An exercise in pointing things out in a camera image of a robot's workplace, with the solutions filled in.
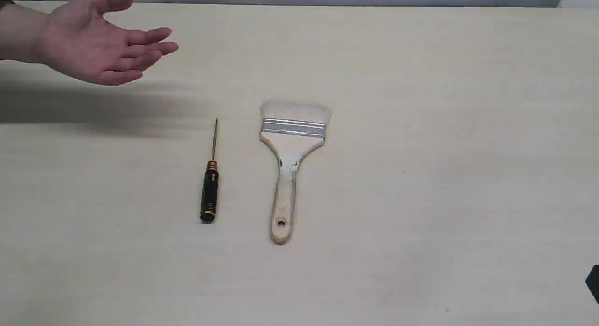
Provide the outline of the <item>open bare human hand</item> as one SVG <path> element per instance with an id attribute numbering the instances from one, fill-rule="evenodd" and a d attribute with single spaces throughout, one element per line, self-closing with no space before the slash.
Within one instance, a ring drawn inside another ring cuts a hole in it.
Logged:
<path id="1" fill-rule="evenodd" d="M 141 79 L 178 50 L 172 30 L 124 29 L 105 19 L 131 8 L 133 0 L 74 0 L 53 10 L 36 41 L 36 61 L 71 78 L 103 86 Z"/>

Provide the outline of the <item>bare human forearm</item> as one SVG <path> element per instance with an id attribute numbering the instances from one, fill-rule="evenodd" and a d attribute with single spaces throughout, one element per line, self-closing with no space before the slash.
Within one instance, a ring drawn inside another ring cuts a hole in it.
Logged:
<path id="1" fill-rule="evenodd" d="M 0 59 L 24 63 L 41 63 L 39 40 L 49 15 L 1 0 Z"/>

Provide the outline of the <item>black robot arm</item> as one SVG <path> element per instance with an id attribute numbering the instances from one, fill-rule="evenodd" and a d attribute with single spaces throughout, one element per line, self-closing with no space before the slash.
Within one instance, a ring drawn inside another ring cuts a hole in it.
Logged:
<path id="1" fill-rule="evenodd" d="M 599 264 L 595 264 L 588 273 L 585 283 L 593 299 L 599 304 Z"/>

